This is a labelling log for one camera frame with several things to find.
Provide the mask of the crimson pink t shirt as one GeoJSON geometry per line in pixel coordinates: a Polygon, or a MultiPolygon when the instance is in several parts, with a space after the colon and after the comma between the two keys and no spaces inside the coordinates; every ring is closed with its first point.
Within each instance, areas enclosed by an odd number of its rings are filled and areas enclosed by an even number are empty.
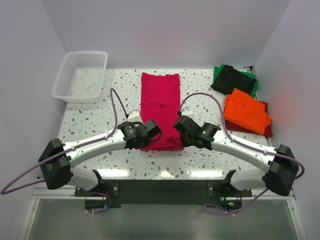
{"type": "Polygon", "coordinates": [[[162,131],[156,142],[142,148],[142,151],[182,151],[184,147],[180,134],[173,128],[181,104],[180,75],[141,75],[140,114],[147,122],[153,119],[162,131]]]}

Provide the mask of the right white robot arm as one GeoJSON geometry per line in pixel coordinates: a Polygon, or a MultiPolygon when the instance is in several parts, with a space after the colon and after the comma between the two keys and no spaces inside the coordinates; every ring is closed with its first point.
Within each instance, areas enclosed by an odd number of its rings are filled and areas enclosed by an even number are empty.
{"type": "Polygon", "coordinates": [[[288,196],[297,174],[302,170],[291,149],[260,145],[229,134],[224,128],[211,123],[199,126],[192,118],[182,115],[173,123],[184,147],[221,152],[255,167],[246,172],[234,172],[223,183],[223,192],[230,197],[248,188],[266,187],[271,192],[288,196]]]}

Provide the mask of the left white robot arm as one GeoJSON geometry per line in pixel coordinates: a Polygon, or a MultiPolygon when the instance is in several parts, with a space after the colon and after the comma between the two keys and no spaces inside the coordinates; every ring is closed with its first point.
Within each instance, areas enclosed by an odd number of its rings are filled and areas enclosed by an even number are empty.
{"type": "Polygon", "coordinates": [[[83,140],[62,143],[53,139],[38,162],[49,190],[70,185],[99,196],[104,190],[101,175],[97,170],[81,168],[81,163],[113,151],[144,148],[161,136],[162,130],[153,119],[145,123],[126,121],[109,132],[83,140]]]}

